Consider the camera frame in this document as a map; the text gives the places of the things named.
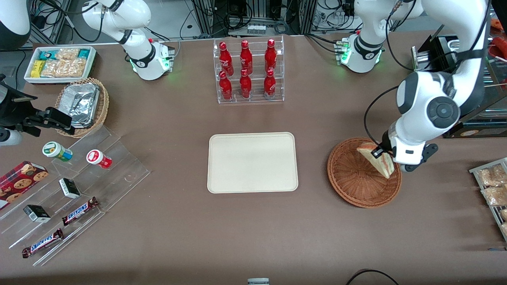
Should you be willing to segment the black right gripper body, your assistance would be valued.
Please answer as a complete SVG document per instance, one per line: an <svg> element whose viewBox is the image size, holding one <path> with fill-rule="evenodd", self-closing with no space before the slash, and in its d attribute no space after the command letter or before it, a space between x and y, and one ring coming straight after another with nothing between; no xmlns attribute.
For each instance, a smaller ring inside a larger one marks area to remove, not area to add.
<svg viewBox="0 0 507 285"><path fill-rule="evenodd" d="M12 127L31 115L31 96L0 83L0 125Z"/></svg>

